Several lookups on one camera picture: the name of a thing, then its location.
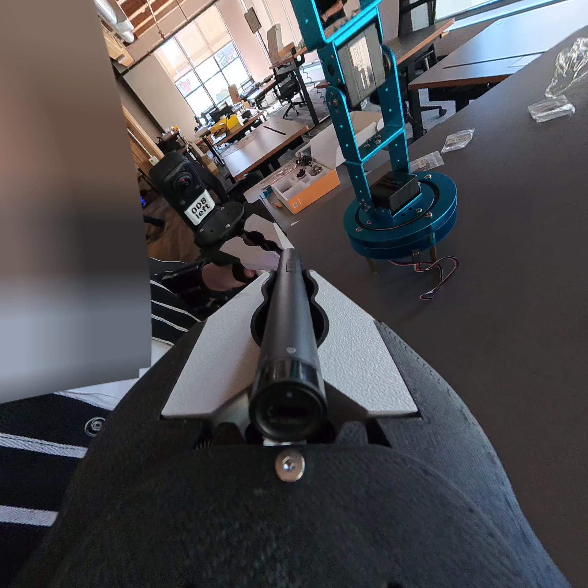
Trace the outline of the person's striped dark shirt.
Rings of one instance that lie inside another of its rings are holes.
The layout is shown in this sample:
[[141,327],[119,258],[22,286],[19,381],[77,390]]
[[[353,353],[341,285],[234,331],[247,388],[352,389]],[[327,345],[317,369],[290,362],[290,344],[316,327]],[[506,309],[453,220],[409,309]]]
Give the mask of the person's striped dark shirt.
[[138,378],[1,404],[1,587],[57,518],[70,480]]

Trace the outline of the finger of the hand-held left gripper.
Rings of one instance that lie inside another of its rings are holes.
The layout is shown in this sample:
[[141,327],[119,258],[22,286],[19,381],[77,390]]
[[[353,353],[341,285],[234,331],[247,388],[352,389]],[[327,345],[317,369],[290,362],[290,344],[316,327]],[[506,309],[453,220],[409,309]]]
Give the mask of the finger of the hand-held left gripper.
[[243,226],[247,239],[268,251],[282,252],[293,248],[283,230],[273,221],[259,215],[249,216]]
[[259,245],[247,245],[243,238],[232,238],[219,248],[219,251],[239,260],[240,264],[251,270],[276,270],[281,254],[266,251]]

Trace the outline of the wood edged background desk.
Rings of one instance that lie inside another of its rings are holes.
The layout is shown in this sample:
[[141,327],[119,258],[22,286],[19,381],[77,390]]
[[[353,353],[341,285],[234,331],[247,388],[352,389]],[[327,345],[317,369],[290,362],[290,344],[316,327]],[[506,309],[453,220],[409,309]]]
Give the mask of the wood edged background desk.
[[415,64],[429,56],[436,57],[433,42],[447,34],[447,29],[455,22],[455,18],[430,25],[419,31],[410,33],[403,38],[386,42],[396,57],[398,79],[401,90],[401,107],[405,121],[412,127],[413,141],[426,134],[422,122],[422,110],[438,111],[439,117],[447,114],[443,107],[421,107],[418,90],[409,90],[408,85],[416,77]]

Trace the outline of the person's left forearm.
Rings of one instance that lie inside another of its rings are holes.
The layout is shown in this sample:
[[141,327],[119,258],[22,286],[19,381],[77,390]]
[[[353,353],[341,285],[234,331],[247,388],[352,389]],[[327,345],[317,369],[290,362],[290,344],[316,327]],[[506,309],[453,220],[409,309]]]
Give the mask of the person's left forearm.
[[193,263],[149,258],[152,339],[173,346],[195,324],[205,321],[244,287],[209,290],[202,281],[206,258]]

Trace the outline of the small clear screw bag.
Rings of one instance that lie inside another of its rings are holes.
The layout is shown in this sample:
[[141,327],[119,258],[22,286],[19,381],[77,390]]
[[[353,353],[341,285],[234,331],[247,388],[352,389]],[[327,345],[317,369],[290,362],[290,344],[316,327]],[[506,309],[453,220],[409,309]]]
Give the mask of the small clear screw bag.
[[474,131],[475,129],[465,129],[448,135],[440,153],[449,153],[465,148],[472,140]]
[[573,115],[576,112],[575,106],[564,95],[529,105],[527,110],[532,119],[537,123]]
[[410,173],[428,171],[445,165],[442,155],[439,151],[431,152],[425,156],[417,158],[409,163]]

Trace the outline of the dark background desk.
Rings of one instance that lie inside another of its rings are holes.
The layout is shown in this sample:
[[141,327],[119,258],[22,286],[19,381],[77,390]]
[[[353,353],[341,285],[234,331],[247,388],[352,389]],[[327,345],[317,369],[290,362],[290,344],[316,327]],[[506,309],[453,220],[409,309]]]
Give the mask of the dark background desk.
[[489,25],[412,81],[410,90],[497,84],[587,26],[587,1],[564,1]]

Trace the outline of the large window wall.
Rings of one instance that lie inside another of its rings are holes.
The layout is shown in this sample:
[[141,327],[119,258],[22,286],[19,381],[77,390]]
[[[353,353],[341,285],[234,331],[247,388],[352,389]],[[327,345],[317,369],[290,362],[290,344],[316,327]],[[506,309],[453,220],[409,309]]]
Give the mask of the large window wall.
[[240,93],[254,86],[254,78],[216,7],[164,42],[155,57],[198,119],[217,107],[235,103],[229,92],[231,85]]

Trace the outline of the crumpled clear plastic wrap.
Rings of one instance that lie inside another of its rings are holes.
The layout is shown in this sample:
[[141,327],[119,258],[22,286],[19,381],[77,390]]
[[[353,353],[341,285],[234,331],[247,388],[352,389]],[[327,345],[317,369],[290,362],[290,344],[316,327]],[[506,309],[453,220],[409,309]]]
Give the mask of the crumpled clear plastic wrap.
[[545,90],[545,98],[554,99],[562,95],[585,77],[587,77],[587,37],[581,36],[558,53],[553,77]]

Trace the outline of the open orange cardboard box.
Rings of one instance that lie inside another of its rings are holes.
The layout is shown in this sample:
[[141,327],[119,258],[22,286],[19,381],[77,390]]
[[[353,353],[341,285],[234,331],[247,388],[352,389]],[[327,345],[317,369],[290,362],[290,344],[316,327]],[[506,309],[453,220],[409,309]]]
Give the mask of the open orange cardboard box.
[[260,183],[261,197],[275,196],[281,206],[296,215],[340,185],[337,169],[344,162],[330,124]]

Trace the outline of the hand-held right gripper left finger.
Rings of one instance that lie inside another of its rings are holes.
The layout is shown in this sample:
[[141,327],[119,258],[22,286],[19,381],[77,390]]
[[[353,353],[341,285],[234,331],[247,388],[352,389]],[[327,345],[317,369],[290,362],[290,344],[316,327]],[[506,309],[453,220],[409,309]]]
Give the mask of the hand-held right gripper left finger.
[[247,391],[259,360],[251,322],[270,273],[212,314],[162,409],[164,419],[248,419]]

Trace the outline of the black office chair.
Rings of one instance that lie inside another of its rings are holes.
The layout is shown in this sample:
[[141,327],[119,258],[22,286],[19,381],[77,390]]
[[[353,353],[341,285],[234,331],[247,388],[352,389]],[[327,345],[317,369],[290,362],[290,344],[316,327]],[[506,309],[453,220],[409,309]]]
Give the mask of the black office chair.
[[304,98],[301,98],[299,101],[294,100],[297,95],[302,96],[298,78],[293,72],[287,72],[282,75],[276,75],[276,82],[276,91],[279,100],[288,103],[288,107],[282,115],[282,118],[286,119],[290,111],[294,111],[298,116],[297,107],[307,107],[307,102]]

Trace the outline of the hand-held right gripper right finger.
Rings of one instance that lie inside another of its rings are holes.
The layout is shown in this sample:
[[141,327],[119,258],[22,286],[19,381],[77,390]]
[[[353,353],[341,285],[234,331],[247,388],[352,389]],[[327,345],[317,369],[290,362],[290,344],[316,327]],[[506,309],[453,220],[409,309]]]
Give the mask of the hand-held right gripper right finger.
[[417,406],[376,320],[314,270],[328,330],[318,348],[325,383],[369,417],[415,415]]

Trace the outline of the person's left hand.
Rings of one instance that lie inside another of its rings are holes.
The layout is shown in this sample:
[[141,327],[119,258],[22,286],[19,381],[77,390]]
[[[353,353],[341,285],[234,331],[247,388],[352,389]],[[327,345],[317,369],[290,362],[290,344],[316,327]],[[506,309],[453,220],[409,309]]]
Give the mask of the person's left hand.
[[242,288],[258,276],[255,270],[247,268],[233,270],[233,265],[218,266],[214,263],[203,266],[201,275],[204,285],[214,292]]

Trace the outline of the light background table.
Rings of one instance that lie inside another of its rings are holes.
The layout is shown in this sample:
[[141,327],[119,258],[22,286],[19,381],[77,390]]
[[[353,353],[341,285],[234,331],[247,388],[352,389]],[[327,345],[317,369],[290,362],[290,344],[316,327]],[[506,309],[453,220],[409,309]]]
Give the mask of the light background table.
[[279,165],[279,157],[288,149],[302,143],[308,124],[269,118],[261,126],[232,145],[222,154],[222,160],[232,180],[241,180],[257,169]]

